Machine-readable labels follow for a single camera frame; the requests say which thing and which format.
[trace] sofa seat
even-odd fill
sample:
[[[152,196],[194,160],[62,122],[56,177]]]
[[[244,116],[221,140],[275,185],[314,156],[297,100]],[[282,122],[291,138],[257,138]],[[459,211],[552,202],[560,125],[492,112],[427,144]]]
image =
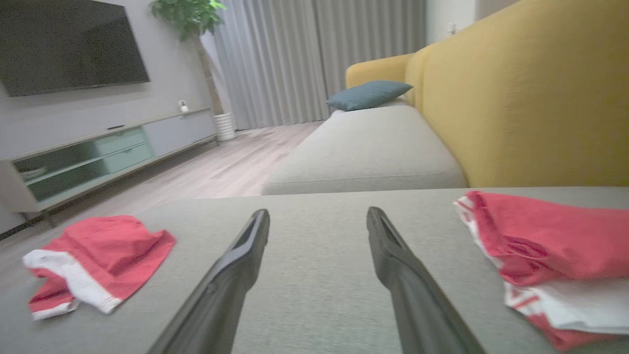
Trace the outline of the sofa seat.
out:
[[[487,354],[556,354],[543,334],[504,305],[496,267],[476,246],[452,202],[468,190],[405,190],[181,200],[138,215],[177,244],[149,281],[110,316],[82,304],[33,323],[31,277],[0,297],[2,354],[144,354],[233,242],[254,211],[269,210],[269,243],[249,290],[232,354],[400,354],[391,293],[376,277],[367,237],[370,206],[382,208]],[[629,188],[488,188],[550,202],[629,209]],[[629,339],[571,354],[627,353]]]
[[[273,171],[263,195],[462,188],[459,165],[412,106],[336,111]]]

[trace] television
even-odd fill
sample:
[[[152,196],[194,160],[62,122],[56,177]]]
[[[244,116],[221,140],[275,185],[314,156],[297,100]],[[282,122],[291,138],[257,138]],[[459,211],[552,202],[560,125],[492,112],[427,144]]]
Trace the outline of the television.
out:
[[[0,80],[9,96],[149,82],[123,6],[0,0]]]

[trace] clothing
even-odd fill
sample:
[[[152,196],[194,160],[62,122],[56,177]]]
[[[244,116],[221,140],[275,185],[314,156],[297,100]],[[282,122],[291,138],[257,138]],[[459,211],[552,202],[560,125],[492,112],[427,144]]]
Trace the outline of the clothing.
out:
[[[33,319],[74,311],[80,302],[112,313],[155,273],[174,244],[168,231],[151,233],[131,216],[68,226],[59,238],[23,257],[36,276],[47,278],[29,302]]]
[[[505,279],[505,304],[558,350],[629,334],[629,210],[472,191],[455,202]]]

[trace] gray curtain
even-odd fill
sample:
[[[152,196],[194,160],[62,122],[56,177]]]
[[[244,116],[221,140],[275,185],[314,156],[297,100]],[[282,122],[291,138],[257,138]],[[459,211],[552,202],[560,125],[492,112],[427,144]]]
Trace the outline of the gray curtain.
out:
[[[224,0],[215,39],[238,129],[313,122],[348,66],[424,46],[423,0]]]

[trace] blue pillow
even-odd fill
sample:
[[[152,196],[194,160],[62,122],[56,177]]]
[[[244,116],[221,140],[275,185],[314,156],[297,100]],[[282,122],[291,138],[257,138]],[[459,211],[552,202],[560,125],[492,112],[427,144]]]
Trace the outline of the blue pillow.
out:
[[[335,94],[327,103],[344,111],[364,110],[395,100],[411,88],[397,81],[370,81]]]

